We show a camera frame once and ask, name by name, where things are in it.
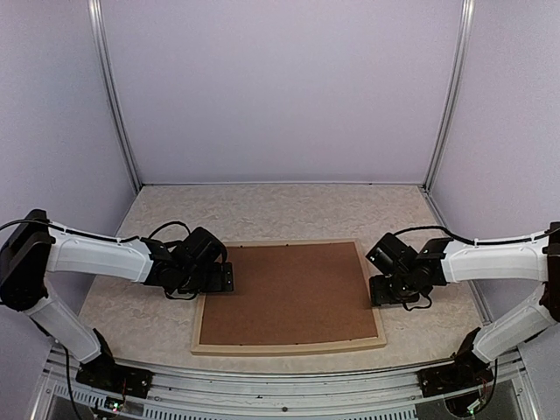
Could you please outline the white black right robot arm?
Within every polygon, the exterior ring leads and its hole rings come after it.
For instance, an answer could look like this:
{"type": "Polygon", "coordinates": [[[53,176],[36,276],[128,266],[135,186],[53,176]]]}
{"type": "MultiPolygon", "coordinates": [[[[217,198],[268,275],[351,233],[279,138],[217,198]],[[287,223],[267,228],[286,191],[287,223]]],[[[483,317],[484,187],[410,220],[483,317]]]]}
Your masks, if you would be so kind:
{"type": "Polygon", "coordinates": [[[467,239],[444,229],[416,250],[402,233],[386,233],[368,252],[378,270],[369,280],[374,307],[413,312],[438,287],[463,283],[525,283],[527,295],[485,326],[469,332],[440,377],[458,389],[486,377],[502,354],[559,323],[559,224],[517,237],[467,239]]]}

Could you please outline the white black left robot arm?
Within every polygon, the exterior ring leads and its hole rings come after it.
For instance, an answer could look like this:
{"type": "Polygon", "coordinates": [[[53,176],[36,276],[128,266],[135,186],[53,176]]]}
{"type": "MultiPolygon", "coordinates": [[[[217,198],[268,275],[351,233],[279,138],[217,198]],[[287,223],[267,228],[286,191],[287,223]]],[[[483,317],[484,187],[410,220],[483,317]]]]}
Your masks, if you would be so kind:
{"type": "Polygon", "coordinates": [[[58,341],[79,362],[80,375],[104,389],[116,388],[125,368],[103,335],[79,320],[54,281],[113,277],[184,301],[234,289],[227,248],[203,227],[175,241],[158,240],[160,227],[148,236],[114,237],[58,224],[33,209],[1,229],[10,231],[1,247],[1,304],[58,341]]]}

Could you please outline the aluminium front rail base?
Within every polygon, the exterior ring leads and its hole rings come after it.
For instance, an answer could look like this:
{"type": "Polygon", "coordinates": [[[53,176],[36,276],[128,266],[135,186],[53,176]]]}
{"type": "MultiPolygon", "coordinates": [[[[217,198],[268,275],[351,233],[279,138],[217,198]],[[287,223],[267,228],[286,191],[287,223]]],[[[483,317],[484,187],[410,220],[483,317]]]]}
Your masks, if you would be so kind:
{"type": "Polygon", "coordinates": [[[424,396],[425,364],[307,374],[239,373],[125,360],[152,372],[145,398],[79,384],[60,346],[47,357],[28,419],[449,419],[448,405],[474,387],[424,396]]]}

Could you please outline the aluminium enclosure post right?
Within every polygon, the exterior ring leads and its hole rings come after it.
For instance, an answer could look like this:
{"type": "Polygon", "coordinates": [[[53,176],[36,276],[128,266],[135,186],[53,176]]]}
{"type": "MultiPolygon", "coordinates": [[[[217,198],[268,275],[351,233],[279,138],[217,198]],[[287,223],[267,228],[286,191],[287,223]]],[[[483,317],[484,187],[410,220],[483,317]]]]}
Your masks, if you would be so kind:
{"type": "Polygon", "coordinates": [[[474,0],[464,0],[462,2],[458,38],[451,66],[450,81],[444,101],[443,114],[437,130],[436,144],[434,146],[428,170],[423,182],[423,191],[427,196],[431,195],[436,183],[438,172],[443,162],[445,147],[452,127],[453,116],[459,100],[459,92],[473,27],[475,4],[476,2],[474,0]]]}

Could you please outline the aluminium enclosure post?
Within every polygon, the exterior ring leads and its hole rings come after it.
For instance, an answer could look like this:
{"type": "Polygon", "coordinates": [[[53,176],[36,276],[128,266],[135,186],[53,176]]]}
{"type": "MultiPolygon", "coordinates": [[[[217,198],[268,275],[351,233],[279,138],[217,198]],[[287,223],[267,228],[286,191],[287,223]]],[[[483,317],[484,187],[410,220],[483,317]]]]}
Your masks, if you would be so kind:
{"type": "Polygon", "coordinates": [[[126,130],[122,107],[118,97],[109,52],[109,42],[104,25],[102,2],[99,0],[88,0],[87,9],[95,50],[100,64],[102,83],[108,100],[111,120],[115,128],[117,143],[133,191],[139,193],[144,185],[137,168],[137,161],[126,130]]]}
{"type": "Polygon", "coordinates": [[[436,183],[438,172],[443,162],[445,147],[452,127],[453,116],[459,100],[459,92],[473,27],[475,4],[476,2],[474,0],[464,0],[462,2],[458,38],[451,66],[450,81],[444,101],[443,114],[437,130],[436,144],[434,146],[428,170],[423,182],[423,191],[427,196],[431,195],[436,183]]]}

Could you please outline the aluminium enclosure post left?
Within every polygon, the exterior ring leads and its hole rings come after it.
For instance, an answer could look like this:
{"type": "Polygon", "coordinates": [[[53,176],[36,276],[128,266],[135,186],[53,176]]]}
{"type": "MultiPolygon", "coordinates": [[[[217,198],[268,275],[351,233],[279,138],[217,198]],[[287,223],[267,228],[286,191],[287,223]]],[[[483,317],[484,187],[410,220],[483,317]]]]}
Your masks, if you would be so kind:
{"type": "Polygon", "coordinates": [[[109,52],[109,42],[104,25],[102,2],[99,0],[88,0],[87,9],[95,50],[100,64],[102,83],[108,100],[111,120],[115,128],[117,143],[133,191],[139,193],[144,185],[137,168],[137,161],[126,130],[122,107],[118,97],[109,52]]]}

